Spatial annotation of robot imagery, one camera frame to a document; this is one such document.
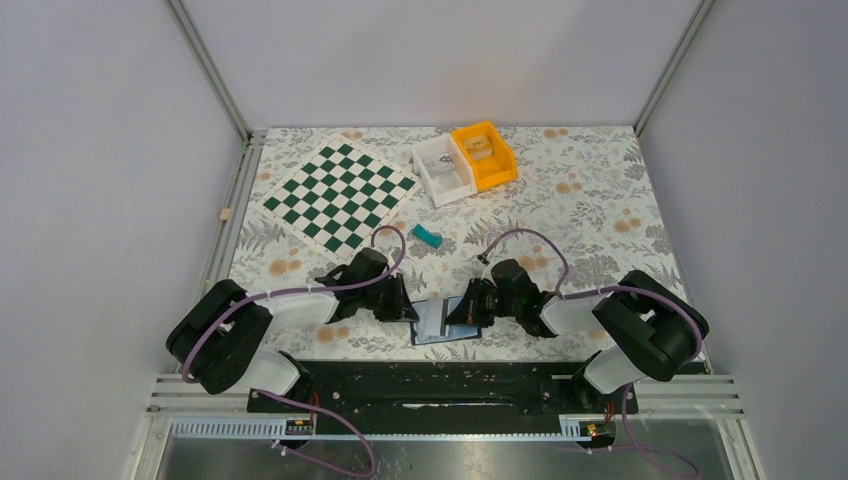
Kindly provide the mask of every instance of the wire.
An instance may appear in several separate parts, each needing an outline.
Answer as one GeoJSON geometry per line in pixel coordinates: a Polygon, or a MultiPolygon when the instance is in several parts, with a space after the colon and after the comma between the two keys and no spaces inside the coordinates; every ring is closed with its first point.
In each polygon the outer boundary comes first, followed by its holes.
{"type": "MultiPolygon", "coordinates": [[[[354,289],[357,289],[357,288],[362,288],[362,287],[367,287],[369,285],[373,285],[373,284],[383,280],[384,278],[387,278],[392,273],[394,273],[394,271],[397,270],[398,266],[400,265],[401,260],[403,260],[403,258],[406,256],[406,239],[403,237],[403,233],[401,233],[401,231],[398,230],[396,227],[393,227],[391,225],[383,225],[381,227],[377,227],[371,233],[371,246],[372,247],[374,246],[374,238],[377,235],[377,233],[380,232],[381,230],[385,230],[385,229],[388,229],[388,230],[395,232],[397,234],[397,236],[400,238],[400,255],[398,256],[398,259],[395,262],[395,264],[392,265],[389,269],[387,269],[381,275],[372,278],[371,280],[366,280],[364,282],[355,283],[353,285],[340,285],[340,286],[337,286],[337,287],[318,287],[318,288],[308,288],[308,287],[284,288],[282,290],[273,291],[270,294],[260,293],[260,294],[253,295],[253,296],[250,296],[250,297],[245,297],[243,300],[233,304],[230,308],[227,309],[227,311],[225,311],[220,317],[218,317],[214,322],[212,322],[212,325],[210,325],[209,328],[207,328],[206,331],[203,332],[203,335],[201,335],[200,338],[197,340],[197,343],[194,344],[194,347],[192,347],[191,351],[189,352],[188,356],[186,357],[185,362],[183,362],[183,371],[182,371],[183,381],[186,382],[186,383],[197,383],[197,381],[195,379],[193,379],[189,376],[191,363],[194,361],[194,358],[197,356],[197,352],[200,351],[201,347],[203,347],[203,345],[206,343],[206,341],[209,340],[209,337],[211,337],[212,334],[215,333],[215,331],[218,329],[218,327],[221,326],[222,323],[224,323],[228,318],[230,318],[230,316],[232,316],[233,313],[235,313],[238,309],[247,305],[248,303],[254,302],[256,300],[262,300],[262,299],[268,298],[268,297],[279,297],[279,296],[282,296],[282,295],[293,295],[293,294],[297,294],[297,293],[341,292],[341,291],[345,291],[345,290],[354,290],[354,289]]],[[[282,397],[280,395],[277,395],[275,393],[268,392],[268,391],[265,391],[265,390],[257,390],[257,391],[259,393],[262,393],[263,395],[271,398],[271,399],[278,401],[278,402],[282,402],[282,403],[291,405],[293,407],[298,407],[298,408],[302,408],[302,409],[305,409],[305,410],[309,410],[310,412],[323,413],[324,415],[327,415],[327,416],[330,416],[330,417],[336,419],[339,423],[341,423],[342,425],[347,427],[362,442],[362,445],[365,447],[365,450],[368,452],[368,458],[371,462],[371,469],[366,473],[358,473],[358,472],[348,471],[348,470],[345,470],[341,467],[337,467],[337,466],[333,465],[332,463],[321,460],[320,458],[316,458],[316,457],[313,457],[311,455],[307,455],[307,454],[299,452],[297,450],[291,450],[291,449],[288,449],[286,447],[282,447],[283,453],[290,452],[292,455],[303,458],[304,460],[308,460],[310,462],[316,463],[316,464],[321,465],[323,467],[329,468],[330,470],[334,470],[336,472],[339,472],[341,474],[348,475],[348,476],[351,476],[351,477],[368,478],[368,477],[374,476],[374,474],[377,472],[377,459],[374,456],[374,449],[371,448],[371,444],[368,443],[368,440],[365,438],[364,435],[362,435],[362,432],[357,430],[356,427],[354,427],[353,424],[350,423],[349,421],[347,421],[344,417],[342,417],[341,415],[339,415],[336,412],[333,412],[331,410],[327,410],[326,408],[322,408],[322,407],[319,407],[317,405],[309,405],[309,404],[306,404],[306,403],[301,403],[301,402],[297,402],[297,401],[294,401],[294,400],[289,400],[288,398],[282,397]]]]}
{"type": "Polygon", "coordinates": [[[701,353],[701,350],[704,348],[704,338],[702,337],[701,329],[700,327],[698,327],[698,324],[695,323],[695,320],[692,319],[692,317],[688,313],[686,313],[686,310],[683,310],[680,305],[672,302],[666,297],[663,297],[659,293],[652,292],[651,290],[646,290],[644,288],[628,287],[626,285],[610,285],[595,290],[586,290],[585,292],[569,293],[567,295],[564,295],[562,298],[565,300],[576,300],[578,298],[587,298],[610,292],[635,293],[636,295],[642,295],[644,297],[656,300],[665,305],[666,307],[674,310],[674,313],[680,315],[686,322],[686,324],[689,325],[689,328],[692,329],[692,335],[695,337],[695,353],[692,354],[691,357],[689,357],[689,360],[694,360],[695,357],[697,357],[698,354],[701,353]]]}
{"type": "Polygon", "coordinates": [[[257,390],[257,391],[259,393],[265,395],[266,397],[271,398],[273,400],[276,400],[278,402],[282,402],[282,403],[285,403],[287,405],[291,405],[293,407],[303,408],[305,410],[310,410],[310,411],[317,412],[317,413],[323,413],[324,415],[327,415],[329,417],[333,417],[334,419],[336,419],[339,423],[341,423],[342,425],[347,427],[347,429],[350,430],[351,433],[356,435],[359,438],[360,442],[362,442],[362,445],[365,447],[365,451],[368,452],[368,459],[370,460],[370,463],[371,463],[371,469],[368,470],[367,472],[364,472],[364,473],[353,472],[353,471],[350,471],[350,470],[345,470],[341,467],[337,467],[336,465],[333,465],[330,462],[327,462],[325,460],[321,460],[320,458],[313,457],[312,455],[300,452],[298,450],[292,450],[292,449],[288,449],[286,447],[281,448],[281,447],[277,446],[277,448],[280,448],[281,450],[283,450],[283,453],[291,453],[292,455],[300,457],[304,460],[310,461],[312,463],[316,463],[318,465],[321,465],[322,467],[326,467],[326,468],[329,468],[330,470],[339,472],[342,475],[348,475],[348,476],[355,477],[355,478],[369,478],[369,477],[373,477],[374,474],[377,473],[377,457],[374,455],[374,449],[371,447],[371,443],[369,443],[368,440],[365,438],[365,435],[363,435],[362,432],[360,432],[356,427],[354,427],[353,424],[350,423],[346,418],[344,418],[343,416],[339,415],[338,413],[336,413],[332,410],[327,410],[326,408],[318,407],[318,406],[315,406],[315,405],[309,405],[309,404],[306,404],[306,403],[296,402],[294,400],[290,400],[286,397],[277,395],[275,393],[267,392],[265,390],[257,390]]]}
{"type": "Polygon", "coordinates": [[[503,240],[507,235],[513,235],[516,233],[530,233],[536,235],[537,237],[544,240],[544,242],[547,243],[554,250],[559,259],[562,260],[562,275],[560,275],[559,281],[557,282],[556,287],[554,287],[557,296],[562,297],[562,291],[560,289],[562,288],[562,284],[565,283],[565,278],[568,277],[568,262],[565,260],[565,255],[563,255],[559,248],[554,245],[554,242],[552,242],[551,239],[546,237],[543,233],[537,232],[536,230],[531,230],[529,228],[513,228],[511,230],[507,230],[506,232],[502,233],[498,238],[496,238],[492,243],[489,244],[489,247],[486,248],[486,250],[482,253],[482,256],[488,257],[489,253],[494,250],[495,246],[497,246],[497,244],[500,243],[501,240],[503,240]]]}
{"type": "Polygon", "coordinates": [[[669,475],[672,475],[672,476],[675,476],[675,477],[678,477],[678,478],[688,478],[688,479],[701,478],[701,475],[703,473],[703,472],[701,472],[701,469],[698,468],[698,465],[696,465],[695,462],[691,458],[687,457],[686,455],[683,455],[682,453],[680,453],[676,450],[672,450],[670,448],[652,447],[652,446],[647,446],[647,445],[637,447],[636,444],[621,445],[621,446],[617,446],[617,447],[612,446],[612,447],[608,447],[608,448],[598,448],[598,449],[595,449],[595,450],[591,450],[591,452],[588,451],[588,450],[585,450],[583,448],[566,448],[566,447],[548,447],[548,448],[551,448],[551,449],[556,450],[558,452],[565,452],[565,453],[592,453],[592,454],[638,451],[645,458],[648,458],[647,452],[662,453],[664,455],[671,455],[672,457],[677,457],[683,463],[692,467],[692,470],[694,471],[694,473],[691,474],[691,475],[680,474],[680,473],[674,472],[672,470],[669,470],[668,468],[666,468],[662,465],[655,464],[652,461],[652,459],[649,459],[648,461],[651,463],[651,465],[654,468],[656,468],[657,470],[660,470],[661,472],[668,473],[669,475]]]}
{"type": "Polygon", "coordinates": [[[404,256],[406,256],[406,239],[403,238],[403,233],[400,230],[393,227],[392,225],[383,225],[381,227],[377,227],[371,233],[371,246],[374,246],[374,237],[377,235],[377,232],[380,230],[389,229],[397,234],[400,237],[400,256],[398,257],[397,262],[391,266],[388,270],[383,272],[382,275],[372,278],[371,280],[366,280],[360,283],[354,283],[353,285],[340,285],[337,287],[318,287],[318,288],[308,288],[308,287],[296,287],[296,288],[284,288],[282,290],[276,290],[268,293],[259,293],[250,297],[245,297],[243,300],[233,304],[230,308],[227,309],[217,320],[212,322],[212,325],[209,325],[209,328],[203,332],[203,335],[197,340],[197,343],[194,344],[191,351],[186,356],[185,362],[183,362],[183,371],[182,371],[182,379],[186,383],[197,383],[197,381],[189,376],[189,372],[191,370],[191,364],[194,362],[194,358],[197,356],[197,352],[200,351],[200,348],[209,340],[209,337],[212,336],[213,333],[221,326],[222,323],[227,321],[238,309],[247,305],[250,302],[255,302],[257,300],[263,300],[268,297],[279,297],[282,295],[293,295],[296,293],[321,293],[321,292],[342,292],[345,290],[355,290],[357,288],[367,287],[368,285],[373,285],[384,278],[387,278],[389,275],[394,273],[400,265],[401,260],[403,260],[404,256]]]}
{"type": "Polygon", "coordinates": [[[671,476],[677,477],[677,478],[691,478],[691,479],[701,478],[701,469],[698,468],[697,465],[695,465],[695,462],[690,460],[688,457],[686,457],[682,453],[677,452],[675,450],[665,450],[665,449],[657,448],[657,447],[643,446],[643,445],[640,445],[639,442],[636,441],[636,437],[633,436],[633,431],[630,429],[630,421],[627,420],[627,395],[630,394],[631,388],[633,388],[632,383],[628,383],[627,386],[624,387],[624,393],[622,394],[622,400],[621,400],[621,423],[624,424],[624,430],[627,432],[627,436],[630,437],[630,442],[632,443],[631,446],[634,449],[636,449],[640,454],[642,454],[642,456],[645,458],[645,460],[648,461],[648,463],[650,463],[654,468],[656,468],[657,470],[659,470],[663,473],[666,473],[668,475],[671,475],[671,476]],[[670,455],[674,455],[675,457],[683,460],[686,464],[688,464],[690,467],[692,467],[692,470],[694,470],[694,472],[691,473],[691,474],[676,472],[676,471],[666,467],[665,465],[661,464],[660,462],[656,461],[650,455],[648,455],[649,451],[657,451],[657,452],[663,452],[663,453],[668,453],[670,455]]]}
{"type": "MultiPolygon", "coordinates": [[[[704,346],[704,338],[701,334],[701,329],[698,327],[698,324],[695,323],[695,320],[692,319],[692,317],[688,313],[686,313],[686,310],[683,310],[683,308],[681,308],[680,305],[672,302],[668,298],[663,297],[662,295],[660,295],[656,292],[652,292],[652,291],[646,290],[644,288],[628,287],[626,285],[610,285],[610,286],[602,287],[602,288],[599,288],[599,289],[596,289],[596,290],[586,290],[585,292],[571,293],[571,294],[565,295],[563,297],[563,299],[565,299],[565,300],[575,300],[575,299],[578,299],[578,298],[587,298],[587,297],[592,297],[592,296],[596,296],[596,295],[602,295],[604,293],[609,293],[609,292],[625,292],[625,293],[632,293],[632,294],[636,294],[636,295],[642,295],[642,296],[654,299],[654,300],[662,303],[663,305],[667,306],[668,308],[674,310],[674,312],[676,314],[680,315],[683,318],[683,320],[688,324],[689,328],[692,329],[692,335],[695,337],[695,353],[689,358],[689,360],[690,361],[694,360],[695,357],[697,357],[698,354],[701,353],[701,349],[704,346]]],[[[698,468],[697,465],[695,465],[695,462],[690,460],[688,457],[686,457],[682,453],[674,451],[674,450],[664,449],[664,448],[641,445],[641,444],[639,444],[639,442],[636,441],[636,438],[633,436],[633,432],[630,428],[630,421],[627,419],[627,395],[630,393],[630,390],[632,388],[633,388],[632,383],[627,384],[627,386],[624,388],[624,396],[623,396],[623,399],[622,399],[622,402],[621,402],[621,422],[624,424],[624,430],[627,432],[627,436],[630,437],[630,441],[633,444],[630,445],[630,446],[627,446],[627,447],[618,447],[617,450],[622,450],[622,449],[636,450],[654,468],[656,468],[660,472],[666,473],[668,475],[672,475],[672,476],[677,477],[677,478],[686,478],[686,479],[701,478],[701,469],[698,468]],[[667,453],[669,455],[673,455],[673,456],[683,460],[683,462],[685,462],[690,467],[692,467],[692,469],[694,470],[694,473],[683,474],[683,473],[675,472],[674,470],[672,470],[672,469],[666,467],[665,465],[659,463],[658,461],[656,461],[653,457],[648,455],[648,452],[659,452],[659,453],[667,453]]]]}

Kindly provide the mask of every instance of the table surface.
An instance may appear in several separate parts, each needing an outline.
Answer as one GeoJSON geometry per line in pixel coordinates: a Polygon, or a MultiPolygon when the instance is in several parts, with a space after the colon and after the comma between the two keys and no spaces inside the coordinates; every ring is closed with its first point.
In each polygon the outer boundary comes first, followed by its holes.
{"type": "MultiPolygon", "coordinates": [[[[341,133],[411,171],[413,144],[448,132],[445,128],[275,128],[266,143],[250,193],[230,278],[251,293],[304,286],[334,267],[294,235],[263,216],[259,199],[325,137],[341,133]]],[[[559,246],[571,271],[564,291],[616,283],[641,269],[686,298],[656,198],[631,127],[498,129],[515,152],[517,180],[434,208],[423,189],[389,221],[405,232],[407,257],[399,271],[412,301],[462,295],[483,266],[475,259],[503,231],[538,230],[559,246]],[[442,234],[433,249],[409,232],[417,223],[442,234]]],[[[397,254],[389,231],[377,249],[397,254]]],[[[562,265],[538,238],[506,239],[490,255],[515,258],[542,289],[552,290],[562,265]]],[[[612,340],[602,331],[534,338],[512,319],[497,319],[479,339],[413,346],[405,323],[384,324],[370,312],[332,325],[286,329],[267,336],[264,349],[299,359],[582,361],[612,340]]]]}

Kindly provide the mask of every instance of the chessboard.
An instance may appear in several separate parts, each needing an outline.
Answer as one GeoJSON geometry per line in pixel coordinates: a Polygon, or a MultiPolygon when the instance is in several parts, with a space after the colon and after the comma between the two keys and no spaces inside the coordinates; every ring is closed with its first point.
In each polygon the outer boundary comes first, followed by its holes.
{"type": "Polygon", "coordinates": [[[417,189],[412,174],[336,134],[294,167],[258,207],[330,260],[348,263],[417,189]]]}

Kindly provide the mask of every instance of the gray floor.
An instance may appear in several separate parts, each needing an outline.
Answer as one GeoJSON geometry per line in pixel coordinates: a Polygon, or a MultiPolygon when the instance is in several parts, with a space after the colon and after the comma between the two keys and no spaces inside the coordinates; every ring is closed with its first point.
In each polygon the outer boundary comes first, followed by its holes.
{"type": "MultiPolygon", "coordinates": [[[[674,448],[703,471],[704,480],[732,478],[718,433],[708,421],[634,422],[640,443],[674,448]]],[[[619,428],[617,444],[627,445],[619,428]]],[[[651,467],[637,452],[612,454],[562,453],[538,442],[375,442],[379,469],[374,478],[418,479],[569,479],[670,478],[651,467]]],[[[568,446],[573,444],[556,444],[568,446]]],[[[365,470],[367,455],[358,442],[312,442],[303,451],[350,469],[365,470]]],[[[690,473],[679,460],[661,461],[690,473]]],[[[175,479],[343,479],[343,475],[299,458],[281,457],[265,441],[171,439],[160,480],[175,479]]]]}

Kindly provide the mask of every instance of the green square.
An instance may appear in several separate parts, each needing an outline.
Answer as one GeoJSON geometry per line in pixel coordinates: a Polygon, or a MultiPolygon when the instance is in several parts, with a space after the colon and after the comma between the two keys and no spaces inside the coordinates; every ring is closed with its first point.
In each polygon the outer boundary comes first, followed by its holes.
{"type": "Polygon", "coordinates": [[[315,200],[318,200],[318,194],[315,192],[309,192],[303,196],[303,201],[312,205],[315,203],[315,200]]]}
{"type": "Polygon", "coordinates": [[[380,217],[374,215],[373,213],[369,213],[368,217],[362,221],[365,225],[368,225],[371,228],[376,227],[380,223],[380,217]]]}
{"type": "Polygon", "coordinates": [[[347,198],[352,198],[356,194],[356,189],[351,187],[350,185],[346,186],[342,189],[342,195],[347,198]]]}
{"type": "Polygon", "coordinates": [[[337,213],[339,213],[339,207],[335,205],[327,205],[324,207],[324,215],[330,218],[335,217],[337,213]]]}
{"type": "Polygon", "coordinates": [[[289,212],[287,214],[283,215],[283,220],[285,220],[285,221],[287,221],[291,224],[294,224],[294,221],[297,220],[298,218],[300,218],[300,214],[298,214],[294,210],[289,210],[289,212]]]}
{"type": "Polygon", "coordinates": [[[384,198],[383,201],[380,202],[380,203],[382,203],[383,205],[385,205],[389,208],[392,208],[395,205],[397,205],[397,198],[395,198],[391,195],[387,195],[386,198],[384,198]]]}
{"type": "Polygon", "coordinates": [[[362,243],[362,237],[355,233],[351,233],[350,236],[347,237],[347,240],[345,240],[345,243],[352,248],[356,248],[360,243],[362,243]]]}
{"type": "Polygon", "coordinates": [[[359,205],[349,201],[345,204],[344,207],[342,207],[342,210],[344,210],[345,213],[353,214],[353,212],[359,210],[359,205]]]}
{"type": "Polygon", "coordinates": [[[303,229],[303,233],[305,233],[307,236],[309,236],[309,238],[314,237],[320,231],[321,231],[321,227],[319,227],[318,225],[315,225],[314,223],[310,223],[309,225],[306,226],[306,228],[303,229]]]}
{"type": "Polygon", "coordinates": [[[291,208],[291,207],[297,205],[297,202],[299,202],[299,201],[300,201],[299,198],[295,197],[294,195],[289,195],[288,197],[286,197],[285,200],[283,200],[283,204],[285,206],[291,208]]]}
{"type": "Polygon", "coordinates": [[[265,200],[265,203],[263,203],[262,205],[265,208],[267,208],[268,210],[273,210],[273,209],[277,208],[277,205],[279,205],[279,204],[280,204],[279,200],[277,200],[274,197],[271,197],[268,200],[265,200]]]}
{"type": "Polygon", "coordinates": [[[307,220],[315,220],[315,217],[317,217],[319,213],[321,212],[316,210],[314,207],[309,207],[305,212],[303,212],[303,216],[306,217],[307,220]]]}
{"type": "Polygon", "coordinates": [[[373,212],[374,209],[377,208],[377,205],[379,205],[379,203],[377,203],[377,201],[373,198],[369,198],[368,200],[362,202],[362,208],[368,210],[369,212],[373,212]]]}
{"type": "Polygon", "coordinates": [[[342,246],[342,241],[336,237],[331,237],[329,240],[327,240],[327,243],[325,243],[324,246],[327,247],[331,252],[335,252],[339,249],[339,247],[342,246]]]}
{"type": "Polygon", "coordinates": [[[404,190],[409,190],[413,185],[415,185],[415,182],[411,178],[406,177],[403,177],[403,180],[398,183],[398,186],[404,190]]]}
{"type": "Polygon", "coordinates": [[[332,202],[334,198],[339,196],[339,192],[328,188],[326,192],[321,194],[321,198],[327,200],[328,202],[332,202]]]}
{"type": "Polygon", "coordinates": [[[348,230],[350,230],[352,232],[352,231],[356,230],[357,228],[359,228],[359,226],[362,225],[362,222],[360,222],[359,220],[357,220],[353,217],[350,217],[350,218],[347,219],[347,221],[345,222],[344,225],[345,225],[345,227],[347,227],[348,230]]]}
{"type": "Polygon", "coordinates": [[[297,188],[297,187],[298,187],[298,185],[300,185],[300,184],[299,184],[299,183],[297,183],[297,182],[295,182],[294,180],[289,180],[288,182],[286,182],[286,184],[285,184],[285,185],[283,185],[283,188],[284,188],[287,192],[291,193],[291,192],[293,192],[293,191],[294,191],[294,189],[295,189],[295,188],[297,188]]]}
{"type": "Polygon", "coordinates": [[[326,225],[324,225],[324,230],[326,230],[330,233],[338,232],[339,228],[341,228],[341,225],[339,225],[339,222],[337,222],[335,220],[330,220],[329,222],[327,222],[326,225]]]}
{"type": "Polygon", "coordinates": [[[392,172],[394,172],[394,170],[392,170],[391,168],[389,168],[389,167],[382,167],[382,168],[380,168],[379,170],[377,170],[377,175],[379,175],[379,176],[381,176],[381,177],[383,177],[383,178],[389,178],[389,175],[391,175],[391,174],[392,174],[392,172]]]}

